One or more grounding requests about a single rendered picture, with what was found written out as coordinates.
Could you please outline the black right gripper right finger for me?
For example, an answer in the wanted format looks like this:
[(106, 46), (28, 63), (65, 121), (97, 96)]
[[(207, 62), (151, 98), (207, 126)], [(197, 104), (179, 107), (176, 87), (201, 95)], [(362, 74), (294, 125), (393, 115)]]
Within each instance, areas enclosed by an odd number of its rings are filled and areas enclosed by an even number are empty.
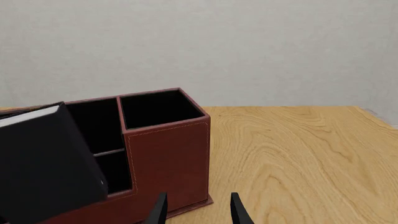
[(230, 210), (233, 224), (254, 224), (237, 192), (231, 194)]

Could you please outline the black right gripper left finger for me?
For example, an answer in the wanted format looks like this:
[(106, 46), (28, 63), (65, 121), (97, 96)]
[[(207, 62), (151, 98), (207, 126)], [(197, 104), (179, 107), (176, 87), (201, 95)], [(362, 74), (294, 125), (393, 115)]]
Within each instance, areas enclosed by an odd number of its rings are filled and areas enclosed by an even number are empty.
[(159, 194), (158, 199), (146, 219), (146, 224), (165, 224), (167, 219), (168, 201), (167, 193)]

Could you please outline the red-brown desk caddy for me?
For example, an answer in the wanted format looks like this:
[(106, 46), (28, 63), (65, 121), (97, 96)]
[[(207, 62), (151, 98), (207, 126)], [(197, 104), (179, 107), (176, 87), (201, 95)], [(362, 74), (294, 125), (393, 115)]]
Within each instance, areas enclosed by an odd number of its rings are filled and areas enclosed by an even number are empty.
[[(37, 224), (136, 224), (162, 192), (170, 216), (211, 203), (211, 118), (182, 89), (64, 103), (107, 181), (108, 195)], [(0, 119), (43, 106), (2, 111)]]

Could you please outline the black book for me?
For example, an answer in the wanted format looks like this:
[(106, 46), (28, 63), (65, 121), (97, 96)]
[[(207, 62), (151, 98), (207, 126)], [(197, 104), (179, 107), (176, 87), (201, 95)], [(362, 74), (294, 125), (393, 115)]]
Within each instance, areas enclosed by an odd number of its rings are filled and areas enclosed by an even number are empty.
[(0, 217), (9, 224), (37, 224), (107, 195), (64, 102), (0, 119)]

